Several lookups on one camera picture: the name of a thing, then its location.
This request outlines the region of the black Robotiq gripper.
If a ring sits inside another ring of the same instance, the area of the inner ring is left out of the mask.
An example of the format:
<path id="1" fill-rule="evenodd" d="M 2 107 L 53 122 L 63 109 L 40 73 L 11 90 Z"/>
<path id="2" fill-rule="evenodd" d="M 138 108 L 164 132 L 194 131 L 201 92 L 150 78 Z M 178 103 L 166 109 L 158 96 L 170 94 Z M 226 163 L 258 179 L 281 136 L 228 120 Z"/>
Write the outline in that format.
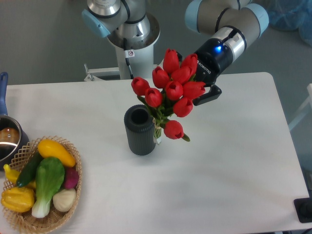
<path id="1" fill-rule="evenodd" d="M 182 63 L 183 56 L 176 52 L 179 63 Z M 195 80 L 205 83 L 205 87 L 210 86 L 210 90 L 193 100 L 193 105 L 216 100 L 222 90 L 214 85 L 217 77 L 231 65 L 233 54 L 231 49 L 220 39 L 209 39 L 195 51 L 197 55 L 197 70 Z"/>

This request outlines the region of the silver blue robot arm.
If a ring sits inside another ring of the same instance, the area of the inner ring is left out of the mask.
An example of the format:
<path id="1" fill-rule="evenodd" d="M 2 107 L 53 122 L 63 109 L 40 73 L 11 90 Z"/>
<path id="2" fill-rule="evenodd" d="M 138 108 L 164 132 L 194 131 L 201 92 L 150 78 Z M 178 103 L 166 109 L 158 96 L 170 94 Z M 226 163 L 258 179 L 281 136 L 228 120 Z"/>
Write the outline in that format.
<path id="1" fill-rule="evenodd" d="M 154 68 L 154 44 L 160 35 L 157 19 L 143 0 L 90 0 L 82 11 L 86 26 L 115 47 L 121 79 L 146 78 Z M 266 10 L 249 0 L 194 0 L 185 11 L 185 24 L 211 37 L 196 50 L 196 80 L 210 88 L 195 105 L 221 94 L 217 77 L 266 30 Z"/>

